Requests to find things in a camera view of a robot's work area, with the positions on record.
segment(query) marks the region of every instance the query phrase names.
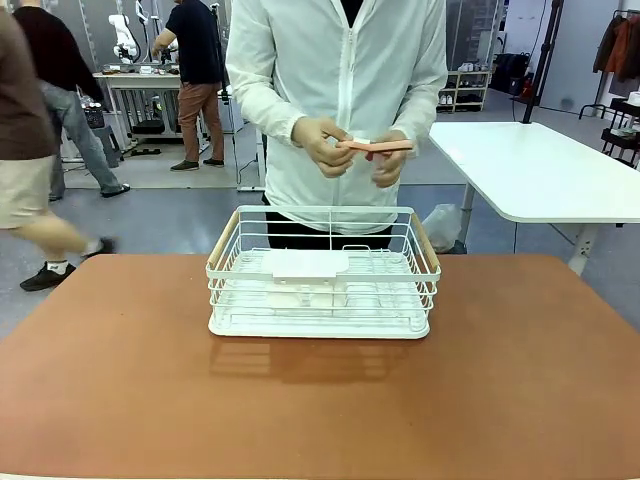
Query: plastic bag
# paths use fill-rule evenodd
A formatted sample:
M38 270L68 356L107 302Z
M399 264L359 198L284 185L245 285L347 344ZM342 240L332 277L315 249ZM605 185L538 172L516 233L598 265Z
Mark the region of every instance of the plastic bag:
M437 205L422 226L436 253L447 253L462 230L462 212L456 205Z

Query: dish rack tray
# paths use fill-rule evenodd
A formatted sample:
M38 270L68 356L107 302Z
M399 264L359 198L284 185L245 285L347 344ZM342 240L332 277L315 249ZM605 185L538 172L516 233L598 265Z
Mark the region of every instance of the dish rack tray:
M270 212L313 218L305 223L328 250L270 248L269 224L294 223L268 222ZM387 220L345 220L353 218ZM364 247L365 235L353 233L362 230L383 231L366 238L386 237L389 248ZM338 239L344 245L343 235L348 245L332 250ZM216 335L418 339L429 333L441 269L410 208L243 206L226 225L206 273L209 329Z

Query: black shoe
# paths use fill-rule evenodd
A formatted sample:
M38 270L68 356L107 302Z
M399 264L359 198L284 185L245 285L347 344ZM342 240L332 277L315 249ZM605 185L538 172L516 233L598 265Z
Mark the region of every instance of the black shoe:
M33 277L25 280L20 284L23 290L27 292L39 292L51 287L57 287L60 285L69 275L75 272L76 267L69 264L67 265L67 271L60 275L59 273L52 272L47 269L47 264Z
M118 242L116 242L113 238L102 237L100 239L100 249L91 253L89 255L85 255L84 258L95 257L96 255L109 255L111 253L115 253L118 248Z
M117 192L101 193L100 195L102 195L103 198L112 198L122 195L123 193L127 193L129 190L131 190L131 187L128 184L123 183L120 190Z
M171 167L172 172L187 172L189 170L198 170L200 168L200 164L198 162L180 162L178 165L174 165Z
M205 160L204 162L205 165L210 165L212 167L224 167L224 160L214 160L213 158L211 160Z

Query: shoe rack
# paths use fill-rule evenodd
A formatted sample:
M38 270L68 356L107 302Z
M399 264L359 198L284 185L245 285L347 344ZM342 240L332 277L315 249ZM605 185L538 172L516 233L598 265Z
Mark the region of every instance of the shoe rack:
M438 112L484 110L490 80L490 71L449 72L447 86L440 90ZM474 95L479 98L477 101L470 101L469 97ZM442 103L443 97L451 97L451 102Z

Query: black t-shirt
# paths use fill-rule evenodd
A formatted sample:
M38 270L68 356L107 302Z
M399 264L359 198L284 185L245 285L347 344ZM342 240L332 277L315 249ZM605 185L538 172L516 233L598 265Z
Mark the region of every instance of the black t-shirt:
M78 85L94 100L102 101L102 90L62 20L38 7L19 8L14 16L29 41L40 80L70 92Z
M184 0L171 11L167 29L180 46L180 78L185 83L222 81L218 62L218 32L213 15L200 0Z
M360 7L362 7L362 1L363 0L342 0L342 8L344 8L344 13L347 15L350 27L353 27L356 21Z

